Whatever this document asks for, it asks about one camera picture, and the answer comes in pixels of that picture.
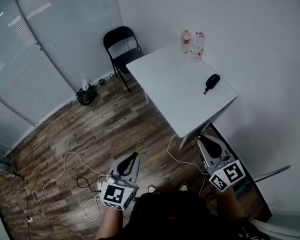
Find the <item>water bottle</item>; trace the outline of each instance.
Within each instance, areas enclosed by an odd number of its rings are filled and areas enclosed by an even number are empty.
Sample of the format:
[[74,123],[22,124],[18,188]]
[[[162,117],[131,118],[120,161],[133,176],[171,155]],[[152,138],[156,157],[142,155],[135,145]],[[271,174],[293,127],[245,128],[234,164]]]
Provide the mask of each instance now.
[[182,50],[184,54],[187,54],[190,52],[190,33],[189,30],[185,30],[182,34]]
[[191,60],[198,62],[201,60],[204,52],[205,36],[202,32],[196,32],[191,44]]

